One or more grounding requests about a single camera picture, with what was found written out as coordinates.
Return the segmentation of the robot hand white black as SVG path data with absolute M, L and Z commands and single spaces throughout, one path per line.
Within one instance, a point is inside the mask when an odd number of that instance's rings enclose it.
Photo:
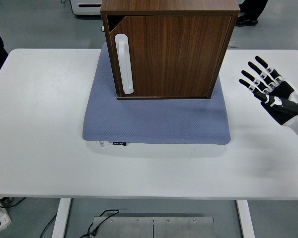
M 259 77 L 242 70 L 241 73 L 250 82 L 243 79 L 239 82 L 260 100 L 261 106 L 278 124 L 291 128 L 298 136 L 298 89 L 261 57 L 256 56 L 255 60 L 264 70 L 252 62 L 248 65 Z

